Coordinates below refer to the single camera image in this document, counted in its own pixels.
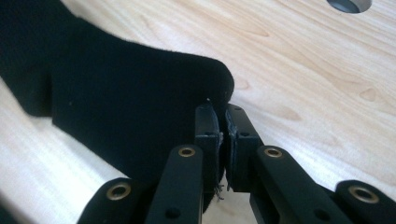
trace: black cloth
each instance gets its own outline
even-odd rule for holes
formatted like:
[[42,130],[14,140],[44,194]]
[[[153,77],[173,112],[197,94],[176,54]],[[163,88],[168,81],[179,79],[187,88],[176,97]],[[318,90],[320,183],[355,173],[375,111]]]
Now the black cloth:
[[158,181],[169,151],[193,143],[196,106],[224,121],[233,78],[219,61],[120,40],[57,0],[2,0],[0,28],[0,75],[22,108],[135,180]]

